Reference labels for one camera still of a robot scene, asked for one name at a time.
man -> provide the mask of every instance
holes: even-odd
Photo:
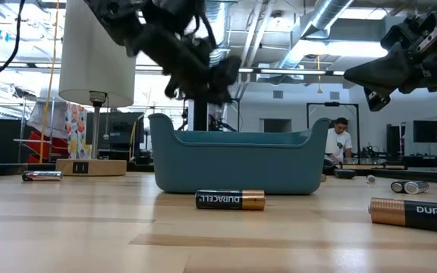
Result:
[[[346,131],[348,120],[338,118],[334,127],[328,130],[325,153],[335,162],[343,162],[344,153],[346,158],[352,157],[352,139]]]

mechanical arm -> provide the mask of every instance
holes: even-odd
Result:
[[[144,52],[171,76],[165,89],[186,99],[202,99],[221,105],[231,101],[228,87],[238,76],[241,59],[229,56],[210,67],[209,54],[217,49],[206,18],[205,0],[80,0],[85,1],[112,40],[126,48],[129,57]],[[138,12],[146,21],[142,24]],[[195,18],[196,29],[185,33]],[[204,23],[209,36],[194,37]]]
[[[388,54],[345,71],[344,78],[363,86],[370,111],[390,102],[396,89],[437,91],[437,5],[426,14],[410,14],[393,26],[380,42]]]

yellow cable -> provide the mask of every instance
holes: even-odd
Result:
[[[318,63],[318,70],[321,69],[320,61],[319,61],[319,55],[316,57],[317,63]],[[322,91],[322,77],[318,75],[318,93],[323,93]]]
[[[59,8],[60,8],[60,0],[57,0],[57,6],[56,6],[56,12],[55,12],[55,33],[53,36],[52,69],[50,70],[49,89],[46,92],[45,111],[43,112],[43,122],[42,122],[42,136],[40,138],[40,143],[39,143],[39,163],[40,164],[43,163],[43,143],[45,142],[46,117],[49,114],[50,92],[52,91],[53,72],[55,70],[55,60],[57,58],[57,32],[58,32],[58,9]]]
[[[132,148],[132,144],[134,143],[134,132],[136,131],[136,121],[133,124],[133,130],[130,132],[130,140],[129,140],[129,161],[132,158],[130,150]]]

colorful poster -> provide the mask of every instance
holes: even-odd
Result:
[[[65,129],[70,159],[90,159],[91,145],[87,145],[85,140],[86,120],[87,110],[84,107],[67,103]]]

wall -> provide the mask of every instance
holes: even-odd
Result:
[[[283,99],[273,99],[272,91],[282,90]],[[339,102],[349,103],[349,92],[341,84],[322,84],[323,93],[318,93],[318,84],[281,84],[273,86],[269,83],[250,83],[241,101],[241,132],[260,132],[260,119],[291,119],[293,131],[307,129],[307,103],[331,102],[330,92],[340,92]],[[354,107],[310,106],[310,126],[320,118],[336,119],[345,117],[349,123],[354,151],[357,143],[356,116]],[[237,112],[232,107],[227,110],[227,122],[237,128]]]
[[[429,93],[427,89],[417,89],[404,95],[396,91],[391,94],[391,102],[379,112],[368,109],[363,88],[355,86],[349,93],[350,100],[360,105],[361,146],[370,143],[380,150],[385,149],[387,124],[399,125],[407,122],[406,154],[427,153],[429,150],[435,150],[432,154],[437,154],[437,144],[428,147],[424,143],[412,142],[411,126],[413,120],[432,120],[437,117],[437,92]]]

